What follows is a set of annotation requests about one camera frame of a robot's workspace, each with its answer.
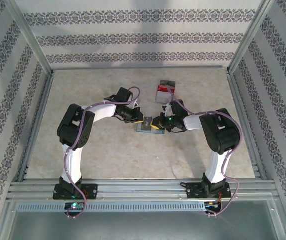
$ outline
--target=red label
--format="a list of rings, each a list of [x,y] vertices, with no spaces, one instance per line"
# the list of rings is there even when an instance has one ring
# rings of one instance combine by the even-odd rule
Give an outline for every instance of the red label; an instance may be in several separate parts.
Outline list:
[[[168,88],[171,89],[172,93],[175,92],[175,88],[173,86],[168,86]],[[163,85],[159,85],[158,88],[157,88],[157,91],[159,91],[159,92],[166,92],[166,93],[169,92],[168,89],[167,89],[167,86],[163,86]]]

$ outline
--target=robotic arm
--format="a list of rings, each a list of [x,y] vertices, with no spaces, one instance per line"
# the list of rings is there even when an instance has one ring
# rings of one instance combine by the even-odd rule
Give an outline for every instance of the robotic arm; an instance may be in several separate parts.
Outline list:
[[[224,160],[240,141],[240,132],[236,125],[227,117],[219,114],[189,115],[176,101],[163,107],[164,112],[153,119],[151,126],[156,129],[167,130],[170,133],[174,128],[181,132],[203,129],[207,144],[211,149],[210,163],[203,174],[202,191],[207,197],[215,196],[225,188],[226,179],[222,174]],[[221,112],[231,116],[225,109]],[[224,166],[224,173],[228,167],[230,157]]]
[[[105,98],[103,102],[126,103],[133,94],[128,89],[120,88],[117,95],[112,95]],[[62,175],[59,179],[61,188],[70,193],[73,197],[77,197],[79,192],[71,184],[67,174],[71,177],[73,183],[81,189],[82,174],[81,174],[81,158],[84,145],[88,142],[93,123],[109,117],[117,117],[119,120],[127,123],[139,123],[143,121],[143,114],[141,108],[138,107],[137,100],[125,104],[100,104],[93,106],[85,114],[83,128],[79,141],[74,149],[68,151],[75,143],[78,133],[80,131],[80,121],[87,107],[81,107],[76,104],[69,106],[65,116],[57,129],[57,135],[63,145],[64,156],[66,156],[67,171],[63,169]]]

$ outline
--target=patterned wallpaper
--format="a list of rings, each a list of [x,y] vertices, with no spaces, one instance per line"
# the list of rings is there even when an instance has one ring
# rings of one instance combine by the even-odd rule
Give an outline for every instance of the patterned wallpaper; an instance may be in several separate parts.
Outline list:
[[[276,0],[234,73],[267,175],[286,212],[286,0]]]
[[[17,1],[51,67],[70,69],[227,67],[261,0],[116,2]]]
[[[26,149],[46,74],[0,0],[0,215]]]

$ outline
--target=perforated metal strip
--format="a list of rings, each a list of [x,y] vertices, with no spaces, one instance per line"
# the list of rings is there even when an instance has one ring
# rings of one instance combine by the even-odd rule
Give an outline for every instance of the perforated metal strip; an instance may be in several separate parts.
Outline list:
[[[65,204],[58,203],[19,203],[18,212],[62,212]],[[86,212],[195,212],[204,211],[204,202],[93,202],[88,203]]]

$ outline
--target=small box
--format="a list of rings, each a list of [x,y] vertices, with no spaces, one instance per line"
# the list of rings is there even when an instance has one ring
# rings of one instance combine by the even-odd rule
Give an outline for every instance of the small box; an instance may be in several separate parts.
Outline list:
[[[143,122],[139,122],[135,124],[135,132],[164,135],[165,130],[158,130],[158,129],[155,129],[154,127],[151,127],[152,121],[153,121],[152,116],[145,116],[143,119]]]
[[[168,90],[170,88],[171,92],[175,92],[175,81],[161,80],[159,86],[157,87],[155,102],[159,104],[169,104],[172,101],[172,96]]]

